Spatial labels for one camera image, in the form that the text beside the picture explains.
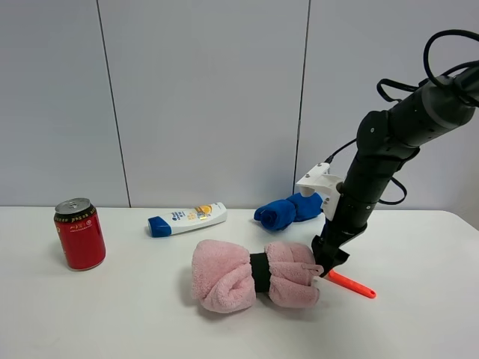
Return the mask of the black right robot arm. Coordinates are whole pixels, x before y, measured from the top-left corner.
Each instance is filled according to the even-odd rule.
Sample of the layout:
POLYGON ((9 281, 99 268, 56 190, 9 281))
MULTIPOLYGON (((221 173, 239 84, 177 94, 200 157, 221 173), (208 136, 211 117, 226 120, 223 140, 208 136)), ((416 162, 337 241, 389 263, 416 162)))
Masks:
POLYGON ((345 178, 323 175, 316 187, 326 196, 326 223, 311 243, 315 263, 328 274, 349 257, 342 245, 362 234, 394 174, 415 158, 420 147, 468 123, 478 107, 478 63, 457 65, 416 86, 382 79, 384 86, 408 92, 389 110, 369 112, 359 125, 357 151, 345 178))

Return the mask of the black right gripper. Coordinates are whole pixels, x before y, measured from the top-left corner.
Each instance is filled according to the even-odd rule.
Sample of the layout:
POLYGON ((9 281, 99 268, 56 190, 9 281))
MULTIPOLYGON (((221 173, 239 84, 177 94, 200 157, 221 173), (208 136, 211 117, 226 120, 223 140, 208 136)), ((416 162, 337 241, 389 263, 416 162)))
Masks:
POLYGON ((321 234, 316 235, 311 242, 314 260, 323 270, 320 277, 325 277, 349 259, 350 255, 341 247, 361 235, 366 228, 367 224, 362 227, 346 227, 326 220, 321 234))

